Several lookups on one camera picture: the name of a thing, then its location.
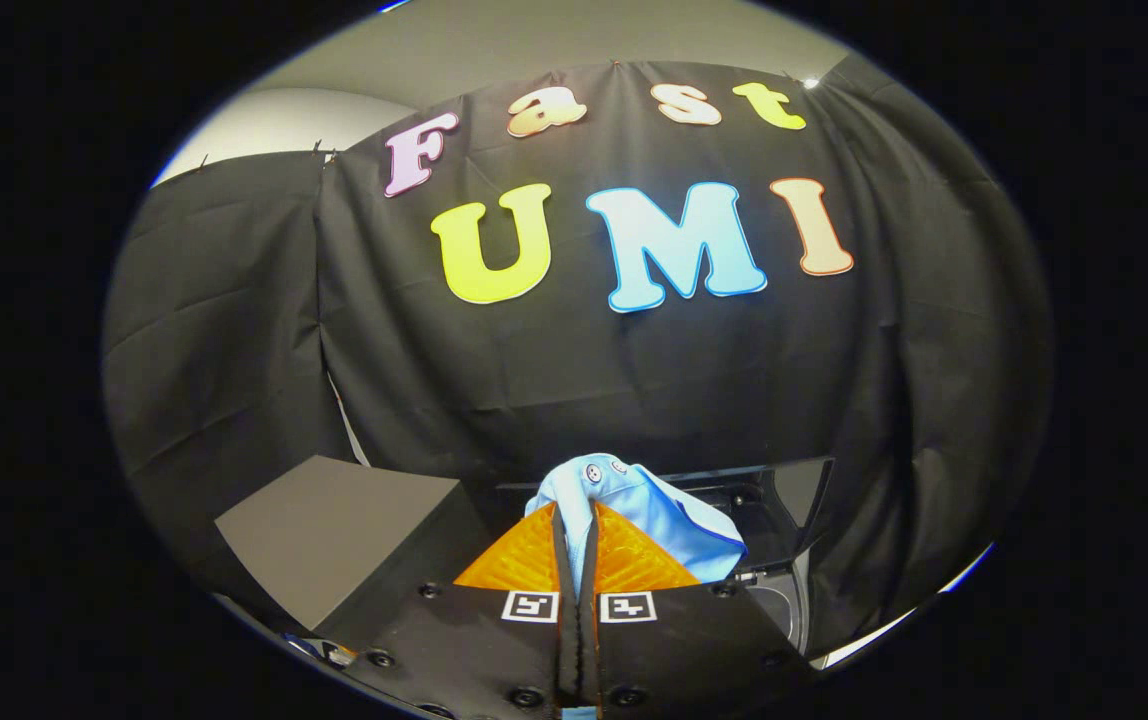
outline screw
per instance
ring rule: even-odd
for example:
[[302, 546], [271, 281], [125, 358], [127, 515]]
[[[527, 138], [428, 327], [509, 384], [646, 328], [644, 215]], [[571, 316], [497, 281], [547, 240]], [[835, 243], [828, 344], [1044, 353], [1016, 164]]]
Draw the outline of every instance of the screw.
[[387, 655], [387, 651], [383, 650], [369, 651], [365, 653], [365, 659], [372, 661], [372, 664], [378, 667], [391, 667], [393, 665], [396, 665], [396, 660], [394, 660], [391, 656]]
[[519, 707], [537, 707], [543, 705], [543, 692], [538, 692], [534, 688], [517, 688], [511, 691], [511, 697], [507, 700]]
[[619, 707], [633, 707], [646, 700], [646, 694], [639, 688], [619, 688], [610, 694], [610, 702]]

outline orange letter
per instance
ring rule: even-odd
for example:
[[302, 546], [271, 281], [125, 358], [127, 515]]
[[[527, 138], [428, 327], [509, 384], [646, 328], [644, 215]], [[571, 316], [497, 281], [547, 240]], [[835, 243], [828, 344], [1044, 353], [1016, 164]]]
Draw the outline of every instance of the orange letter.
[[788, 201], [801, 231], [801, 270], [808, 274], [839, 274], [854, 266], [854, 256], [840, 247], [827, 209], [822, 184], [810, 178], [783, 178], [770, 183], [770, 192]]
[[656, 85], [650, 88], [650, 95], [661, 102], [658, 111], [674, 122], [690, 126], [715, 126], [721, 122], [720, 110], [703, 102], [707, 96], [700, 90], [688, 85]]
[[579, 104], [568, 87], [543, 87], [520, 96], [507, 111], [515, 115], [507, 123], [507, 136], [528, 137], [582, 118], [587, 104]]

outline blue letter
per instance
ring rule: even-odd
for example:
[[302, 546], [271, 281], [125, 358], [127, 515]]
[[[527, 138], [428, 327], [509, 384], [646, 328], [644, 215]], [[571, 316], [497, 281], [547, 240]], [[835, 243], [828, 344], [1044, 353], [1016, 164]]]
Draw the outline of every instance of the blue letter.
[[769, 281], [752, 260], [738, 211], [734, 209], [735, 200], [738, 191], [729, 184], [697, 183], [685, 193], [685, 209], [676, 224], [637, 188], [615, 187], [592, 193], [587, 208], [605, 218], [619, 272], [619, 287], [610, 293], [610, 307], [615, 313], [634, 313], [662, 304], [666, 292], [661, 284], [651, 281], [646, 256], [685, 299], [692, 297], [698, 287], [704, 251], [711, 263], [704, 284], [712, 295], [765, 291]]

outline yellow letter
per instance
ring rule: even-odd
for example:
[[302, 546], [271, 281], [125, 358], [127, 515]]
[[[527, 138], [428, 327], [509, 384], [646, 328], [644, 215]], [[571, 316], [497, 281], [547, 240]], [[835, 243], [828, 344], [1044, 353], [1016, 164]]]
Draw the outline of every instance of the yellow letter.
[[788, 96], [781, 92], [771, 91], [769, 87], [758, 82], [750, 82], [734, 88], [735, 95], [746, 96], [752, 102], [752, 109], [761, 119], [770, 123], [775, 127], [801, 129], [806, 127], [806, 119], [801, 115], [790, 115], [783, 109], [779, 102], [789, 102]]
[[543, 183], [527, 184], [502, 193], [498, 206], [511, 210], [515, 220], [515, 240], [520, 256], [505, 270], [487, 268], [481, 256], [481, 229], [478, 220], [486, 206], [470, 202], [445, 210], [432, 220], [432, 232], [441, 237], [441, 261], [450, 292], [474, 304], [522, 296], [546, 277], [552, 264], [552, 246], [546, 240], [543, 200], [552, 188]]
[[707, 96], [700, 90], [688, 85], [656, 85], [650, 88], [650, 95], [662, 102], [658, 106], [658, 111], [677, 123], [715, 126], [721, 122], [720, 110], [703, 102]]
[[854, 266], [854, 256], [840, 247], [831, 218], [822, 206], [822, 183], [810, 178], [783, 178], [770, 183], [770, 192], [788, 201], [801, 231], [801, 270], [808, 274], [839, 274]]
[[536, 136], [551, 126], [564, 126], [587, 115], [568, 87], [543, 87], [515, 100], [507, 111], [515, 115], [507, 123], [507, 136]]

